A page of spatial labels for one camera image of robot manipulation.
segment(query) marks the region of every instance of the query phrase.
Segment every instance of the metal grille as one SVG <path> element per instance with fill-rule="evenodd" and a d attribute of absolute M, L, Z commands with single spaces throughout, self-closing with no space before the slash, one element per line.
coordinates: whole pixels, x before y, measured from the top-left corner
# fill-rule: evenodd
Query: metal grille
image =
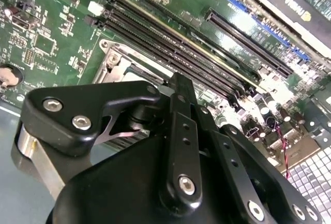
<path fill-rule="evenodd" d="M 331 146 L 290 170 L 290 183 L 331 223 Z"/>

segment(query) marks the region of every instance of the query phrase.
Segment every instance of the gray surface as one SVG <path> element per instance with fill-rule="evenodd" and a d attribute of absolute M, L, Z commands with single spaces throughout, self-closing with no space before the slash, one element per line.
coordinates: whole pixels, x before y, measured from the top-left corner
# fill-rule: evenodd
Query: gray surface
<path fill-rule="evenodd" d="M 45 223 L 54 201 L 43 184 L 13 164 L 10 152 L 19 118 L 2 107 L 17 111 L 0 102 L 0 223 Z M 95 164 L 112 154 L 112 150 L 99 145 L 93 148 L 91 161 Z"/>

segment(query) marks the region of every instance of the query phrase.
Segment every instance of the wire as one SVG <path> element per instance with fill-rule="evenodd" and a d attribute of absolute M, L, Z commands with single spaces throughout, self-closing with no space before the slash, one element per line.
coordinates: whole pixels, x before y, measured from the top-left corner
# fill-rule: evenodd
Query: wire
<path fill-rule="evenodd" d="M 288 155 L 287 155 L 287 152 L 286 152 L 286 147 L 288 145 L 288 140 L 286 138 L 284 138 L 281 130 L 280 130 L 280 126 L 278 124 L 276 124 L 275 126 L 275 130 L 277 132 L 277 135 L 280 139 L 280 141 L 282 142 L 282 145 L 283 145 L 283 150 L 284 150 L 284 162 L 285 162 L 285 168 L 286 168 L 286 173 L 285 173 L 285 177 L 286 179 L 289 179 L 289 176 L 290 176 L 290 172 L 289 172 L 289 158 L 288 158 Z"/>

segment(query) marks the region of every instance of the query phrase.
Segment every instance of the screw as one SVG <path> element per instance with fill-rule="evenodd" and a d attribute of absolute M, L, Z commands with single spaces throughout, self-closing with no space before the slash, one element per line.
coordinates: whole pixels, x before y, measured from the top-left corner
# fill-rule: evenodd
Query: screw
<path fill-rule="evenodd" d="M 295 212 L 295 214 L 301 219 L 301 220 L 306 220 L 306 216 L 304 214 L 304 212 L 302 212 L 302 210 L 295 204 L 292 205 L 293 210 Z"/>
<path fill-rule="evenodd" d="M 208 109 L 205 108 L 205 107 L 201 107 L 201 111 L 202 111 L 204 114 L 208 114 Z"/>
<path fill-rule="evenodd" d="M 255 202 L 249 201 L 248 208 L 251 214 L 258 220 L 262 221 L 264 219 L 264 214 L 260 206 L 258 206 Z"/>
<path fill-rule="evenodd" d="M 191 179 L 186 176 L 181 176 L 179 178 L 179 187 L 184 191 L 185 194 L 191 196 L 195 192 L 195 186 Z"/>
<path fill-rule="evenodd" d="M 181 102 L 185 102 L 185 98 L 181 95 L 178 95 L 178 99 L 181 101 Z"/>
<path fill-rule="evenodd" d="M 84 131 L 89 130 L 89 128 L 92 125 L 89 118 L 87 118 L 84 115 L 77 115 L 76 117 L 74 117 L 72 119 L 72 124 L 75 128 L 84 130 Z"/>
<path fill-rule="evenodd" d="M 156 93 L 157 93 L 156 89 L 155 89 L 153 86 L 148 86 L 148 87 L 147 87 L 147 90 L 148 90 L 149 92 L 151 92 L 152 94 L 156 94 Z"/>
<path fill-rule="evenodd" d="M 236 129 L 234 129 L 233 127 L 230 127 L 230 131 L 231 131 L 231 133 L 233 133 L 234 135 L 236 135 L 236 134 L 237 134 L 237 130 L 236 130 Z"/>
<path fill-rule="evenodd" d="M 317 220 L 319 219 L 319 218 L 317 217 L 317 215 L 315 214 L 315 212 L 314 212 L 310 207 L 306 206 L 306 210 L 307 210 L 309 216 L 310 216 L 313 220 L 317 221 Z"/>
<path fill-rule="evenodd" d="M 63 108 L 63 105 L 55 99 L 47 99 L 42 103 L 43 107 L 50 112 L 58 112 Z"/>

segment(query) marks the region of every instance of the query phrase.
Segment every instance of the blue connector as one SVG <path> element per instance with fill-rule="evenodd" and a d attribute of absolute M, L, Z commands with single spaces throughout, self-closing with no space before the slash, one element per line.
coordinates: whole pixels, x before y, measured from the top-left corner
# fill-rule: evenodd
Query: blue connector
<path fill-rule="evenodd" d="M 242 10 L 243 12 L 245 12 L 245 13 L 249 12 L 248 8 L 240 1 L 238 1 L 238 0 L 228 0 L 228 1 L 230 3 L 232 3 L 234 6 L 236 6 L 237 8 L 239 8 L 240 10 Z"/>
<path fill-rule="evenodd" d="M 249 13 L 249 9 L 240 1 L 238 0 L 228 0 L 230 3 L 232 3 L 234 6 L 239 8 L 241 11 L 245 13 Z M 252 16 L 252 18 L 256 21 L 256 23 L 262 27 L 264 30 L 266 30 L 270 35 L 275 37 L 280 43 L 282 43 L 285 47 L 290 48 L 299 58 L 301 58 L 304 61 L 310 61 L 310 58 L 301 51 L 298 47 L 292 47 L 291 43 L 283 39 L 279 34 L 276 34 L 274 31 L 271 30 L 271 28 L 267 25 L 262 24 L 261 21 L 258 20 L 256 16 Z"/>

